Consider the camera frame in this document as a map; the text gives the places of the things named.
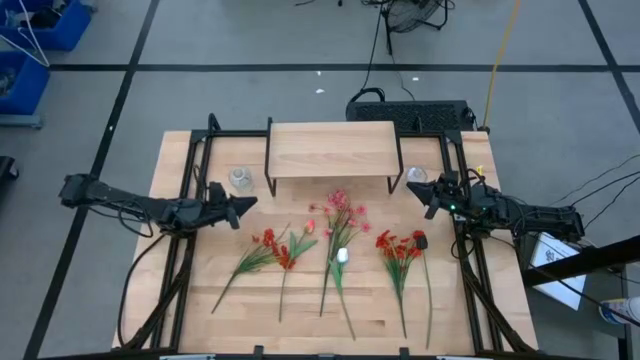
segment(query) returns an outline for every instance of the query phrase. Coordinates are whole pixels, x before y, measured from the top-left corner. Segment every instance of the wooden board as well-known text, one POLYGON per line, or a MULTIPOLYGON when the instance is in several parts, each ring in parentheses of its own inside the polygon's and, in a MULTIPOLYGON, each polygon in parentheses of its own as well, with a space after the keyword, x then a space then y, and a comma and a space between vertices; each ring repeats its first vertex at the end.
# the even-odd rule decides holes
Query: wooden board
POLYGON ((274 123, 270 148, 272 178, 395 176, 400 172, 391 121, 274 123))
MULTIPOLYGON (((188 138, 187 132, 165 133, 152 196, 178 194, 188 138)), ((497 186, 486 134, 463 133, 463 139, 469 167, 483 165, 487 182, 497 186)), ((427 170, 429 179, 435 179, 442 171, 436 140, 406 138, 401 144, 407 168, 421 166, 427 170)), ((404 187, 404 179, 393 195, 388 194, 386 183, 376 178, 285 179, 278 182, 278 196, 272 198, 260 175, 264 150, 264 138, 214 140, 208 180, 219 181, 234 193, 228 173, 235 166, 247 166, 254 177, 253 195, 259 201, 241 219, 240 230, 232 231, 228 224, 219 224, 199 232, 180 351, 251 353, 254 345, 259 344, 265 346, 266 353, 281 354, 393 355, 402 346, 408 346, 411 354, 473 353, 460 269, 449 253, 453 229, 445 212, 439 212, 433 221, 426 221, 422 205, 404 187), (345 298, 356 341, 350 338, 331 280, 326 313, 322 318, 318 316, 327 243, 318 235, 325 226, 322 216, 309 214, 308 206, 323 203, 326 194, 338 187, 344 188, 355 204, 368 207, 368 219, 373 226, 370 233, 358 235, 350 244, 351 261, 345 268, 345 298), (287 276, 282 323, 278 323, 282 268, 277 265, 239 277, 211 315, 251 234, 258 235, 266 227, 279 233, 287 223, 299 233, 310 218, 317 222, 316 237, 320 242, 302 255, 295 270, 287 276), (434 307, 429 349, 425 348, 427 292, 423 269, 420 263, 414 263, 407 278, 404 306, 408 338, 404 339, 391 281, 374 247, 375 237, 385 229, 398 235, 422 229, 429 238, 427 260, 434 307)), ((494 235, 509 239, 508 233, 494 235)), ((149 239, 141 238, 136 252, 140 253, 149 243, 149 239)), ((151 251, 132 276, 124 316, 126 338, 134 334, 158 299, 167 248, 168 242, 164 242, 151 251)), ((537 347, 513 250, 498 241, 487 241, 485 252, 497 306, 522 338, 537 347)), ((172 320, 171 309, 165 327, 170 327, 172 320)), ((482 326, 485 347, 490 348, 486 321, 482 326)), ((169 332, 165 331, 163 344, 168 344, 168 337, 169 332)))

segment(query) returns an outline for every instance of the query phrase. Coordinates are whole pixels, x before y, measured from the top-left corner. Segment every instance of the pink flower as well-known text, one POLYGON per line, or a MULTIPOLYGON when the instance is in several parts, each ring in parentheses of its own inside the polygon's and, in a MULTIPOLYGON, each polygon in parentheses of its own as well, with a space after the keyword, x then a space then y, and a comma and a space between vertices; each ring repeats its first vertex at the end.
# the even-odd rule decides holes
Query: pink flower
POLYGON ((304 232, 307 234, 311 234, 313 232, 313 229, 316 228, 316 222, 311 219, 309 221, 307 221, 307 224, 304 226, 304 232))

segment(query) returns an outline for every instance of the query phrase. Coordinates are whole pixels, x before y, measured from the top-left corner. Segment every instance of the blue bin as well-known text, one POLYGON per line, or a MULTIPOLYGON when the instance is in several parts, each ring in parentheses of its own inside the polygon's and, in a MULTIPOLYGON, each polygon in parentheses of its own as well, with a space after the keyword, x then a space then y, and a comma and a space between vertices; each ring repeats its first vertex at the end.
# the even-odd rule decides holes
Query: blue bin
MULTIPOLYGON (((27 11, 37 11, 44 6, 51 6, 53 0, 23 0, 23 2, 27 11)), ((0 1, 0 34, 23 48, 32 48, 31 44, 20 35, 17 28, 5 26, 5 9, 22 13, 22 7, 18 0, 0 1)), ((62 17, 54 28, 33 29, 33 33, 42 49, 70 51, 76 46, 90 21, 89 9, 80 1, 72 0, 62 12, 62 17)), ((31 38, 28 28, 22 29, 21 33, 31 38)))
POLYGON ((33 114, 49 81, 47 68, 22 52, 0 51, 0 73, 7 68, 16 77, 9 93, 0 96, 0 114, 33 114))

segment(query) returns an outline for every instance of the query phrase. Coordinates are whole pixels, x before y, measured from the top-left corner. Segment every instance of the black floor line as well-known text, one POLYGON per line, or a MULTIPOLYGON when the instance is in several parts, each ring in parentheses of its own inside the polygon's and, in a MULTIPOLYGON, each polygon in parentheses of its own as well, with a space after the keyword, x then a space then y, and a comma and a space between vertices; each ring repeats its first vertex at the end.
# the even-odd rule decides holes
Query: black floor line
MULTIPOLYGON (((139 64, 142 72, 270 72, 270 71, 366 71, 368 64, 139 64)), ((128 71, 123 64, 57 64, 52 71, 128 71)), ((490 72, 492 64, 373 64, 373 71, 424 72, 490 72)), ((535 73, 600 73, 609 71, 608 65, 501 65, 499 72, 535 73)), ((624 67, 627 72, 640 72, 640 65, 624 67)))
MULTIPOLYGON (((92 175, 99 176, 104 166, 107 152, 109 151, 109 146, 111 144, 111 139, 113 138, 113 134, 115 133, 118 125, 118 120, 120 119, 120 114, 122 113, 122 107, 124 106, 127 94, 131 88, 131 81, 135 74, 135 66, 140 61, 142 49, 149 34, 149 29, 151 28, 151 23, 153 22, 159 1, 160 0, 152 0, 149 4, 147 15, 145 16, 142 29, 138 35, 133 54, 131 55, 131 60, 129 61, 127 72, 122 80, 122 85, 118 91, 113 109, 111 110, 111 115, 109 116, 109 121, 105 127, 104 135, 102 136, 93 166, 91 167, 92 175)), ((51 317, 53 316, 56 304, 58 303, 58 298, 62 292, 64 279, 67 276, 69 266, 71 265, 71 259, 73 258, 86 217, 86 208, 79 208, 76 210, 73 222, 71 223, 71 229, 69 230, 64 248, 62 249, 62 254, 60 255, 60 259, 56 265, 53 278, 49 284, 49 289, 47 290, 40 313, 38 314, 38 319, 36 320, 29 343, 27 344, 24 359, 31 360, 38 358, 40 349, 42 348, 42 343, 44 342, 44 338, 47 334, 49 323, 51 322, 51 317)))
POLYGON ((584 12, 584 16, 587 18, 587 22, 589 23, 589 27, 591 28, 591 32, 593 32, 593 36, 596 38, 596 42, 600 47, 600 51, 602 51, 602 56, 607 61, 607 65, 611 70, 611 74, 613 75, 613 79, 618 86, 618 90, 620 91, 620 95, 622 95, 622 99, 624 100, 625 105, 627 105, 627 109, 629 110, 629 114, 631 115, 631 119, 633 119, 633 123, 636 125, 638 131, 640 131, 640 110, 638 110, 638 104, 636 103, 636 99, 633 96, 633 93, 629 89, 629 85, 627 85, 626 80, 621 72, 622 68, 638 68, 637 66, 631 67, 620 67, 616 62, 616 59, 613 57, 613 53, 611 52, 611 48, 609 48, 609 44, 607 44, 607 40, 604 38, 604 34, 596 21, 596 17, 593 15, 593 11, 591 11, 591 7, 587 0, 578 0, 582 11, 584 12))

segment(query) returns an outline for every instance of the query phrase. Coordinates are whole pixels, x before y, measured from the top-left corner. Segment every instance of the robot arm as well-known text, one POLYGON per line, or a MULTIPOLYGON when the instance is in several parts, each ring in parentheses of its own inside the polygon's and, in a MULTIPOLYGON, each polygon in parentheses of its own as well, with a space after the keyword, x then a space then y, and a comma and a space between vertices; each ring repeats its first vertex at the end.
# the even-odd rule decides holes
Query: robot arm
POLYGON ((103 206, 126 213, 141 221, 155 222, 161 232, 184 235, 219 221, 228 221, 239 228, 238 218, 258 199, 256 197, 227 197, 220 183, 209 184, 209 199, 156 199, 135 195, 113 188, 88 174, 68 175, 59 197, 62 205, 103 206))

